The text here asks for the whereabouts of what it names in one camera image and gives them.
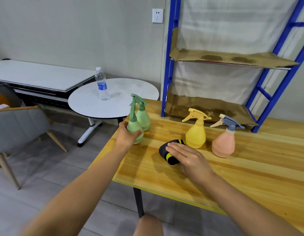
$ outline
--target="white wall socket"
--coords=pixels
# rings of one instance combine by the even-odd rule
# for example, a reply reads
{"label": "white wall socket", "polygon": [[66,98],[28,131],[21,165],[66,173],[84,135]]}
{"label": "white wall socket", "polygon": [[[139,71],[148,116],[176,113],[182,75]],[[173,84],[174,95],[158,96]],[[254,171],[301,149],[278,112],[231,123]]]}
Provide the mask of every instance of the white wall socket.
{"label": "white wall socket", "polygon": [[164,9],[152,9],[152,22],[153,23],[163,23],[163,13]]}

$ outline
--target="person's leg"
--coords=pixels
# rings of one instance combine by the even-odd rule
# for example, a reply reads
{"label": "person's leg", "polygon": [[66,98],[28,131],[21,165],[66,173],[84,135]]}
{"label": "person's leg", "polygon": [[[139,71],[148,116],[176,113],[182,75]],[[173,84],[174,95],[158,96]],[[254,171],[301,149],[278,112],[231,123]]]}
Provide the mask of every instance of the person's leg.
{"label": "person's leg", "polygon": [[133,236],[164,236],[162,222],[152,215],[143,215]]}

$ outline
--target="blue bottle label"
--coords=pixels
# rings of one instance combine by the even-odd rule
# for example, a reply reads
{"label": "blue bottle label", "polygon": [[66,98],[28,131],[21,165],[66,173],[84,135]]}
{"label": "blue bottle label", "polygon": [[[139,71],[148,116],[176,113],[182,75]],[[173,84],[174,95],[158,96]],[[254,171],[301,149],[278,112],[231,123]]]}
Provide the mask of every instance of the blue bottle label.
{"label": "blue bottle label", "polygon": [[106,90],[107,89],[106,82],[97,83],[97,86],[99,87],[99,90]]}

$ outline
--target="spray bottle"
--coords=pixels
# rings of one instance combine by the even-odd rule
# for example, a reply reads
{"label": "spray bottle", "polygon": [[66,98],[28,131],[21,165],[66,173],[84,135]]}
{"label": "spray bottle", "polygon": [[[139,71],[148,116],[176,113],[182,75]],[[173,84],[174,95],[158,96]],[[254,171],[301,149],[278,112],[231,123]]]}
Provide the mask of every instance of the spray bottle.
{"label": "spray bottle", "polygon": [[144,101],[141,97],[135,94],[131,94],[131,97],[133,97],[133,100],[139,104],[139,109],[137,112],[137,119],[141,127],[143,128],[143,131],[146,131],[149,129],[151,120],[148,115],[148,113],[145,110],[145,105],[149,105],[146,101]]}
{"label": "spray bottle", "polygon": [[220,134],[216,139],[212,142],[212,152],[218,157],[227,158],[229,157],[235,150],[235,138],[234,133],[236,128],[245,128],[233,118],[226,116],[224,114],[220,114],[220,120],[211,125],[210,127],[216,127],[219,125],[227,125],[227,129]]}
{"label": "spray bottle", "polygon": [[205,128],[203,126],[203,121],[211,118],[205,113],[194,108],[190,108],[188,111],[190,114],[184,120],[182,120],[182,122],[185,122],[191,118],[197,118],[197,121],[186,133],[186,143],[192,148],[200,148],[205,143]]}
{"label": "spray bottle", "polygon": [[[137,120],[136,114],[134,112],[136,110],[136,101],[133,100],[131,102],[130,106],[131,106],[130,107],[130,117],[129,117],[129,123],[127,126],[127,131],[130,133],[135,133],[138,130],[143,131],[141,125],[139,124],[139,122]],[[134,141],[134,144],[140,143],[143,139],[143,135],[144,135],[144,133],[142,132],[142,134],[136,138],[136,140]]]}

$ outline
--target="forearm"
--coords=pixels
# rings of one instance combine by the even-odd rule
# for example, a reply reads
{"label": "forearm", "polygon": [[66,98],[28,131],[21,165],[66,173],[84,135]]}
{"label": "forearm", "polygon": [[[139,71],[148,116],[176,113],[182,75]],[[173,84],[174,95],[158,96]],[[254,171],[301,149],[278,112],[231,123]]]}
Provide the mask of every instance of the forearm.
{"label": "forearm", "polygon": [[204,187],[248,236],[304,235],[288,222],[215,175]]}
{"label": "forearm", "polygon": [[21,235],[78,235],[126,153],[115,148],[100,159],[52,199]]}

